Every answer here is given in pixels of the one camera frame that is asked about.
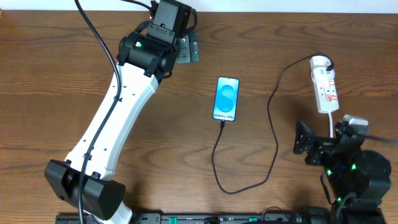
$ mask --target blue phone screen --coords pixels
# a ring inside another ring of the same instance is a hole
[[[239,80],[237,78],[218,78],[216,100],[213,110],[214,119],[225,121],[235,120],[238,90]]]

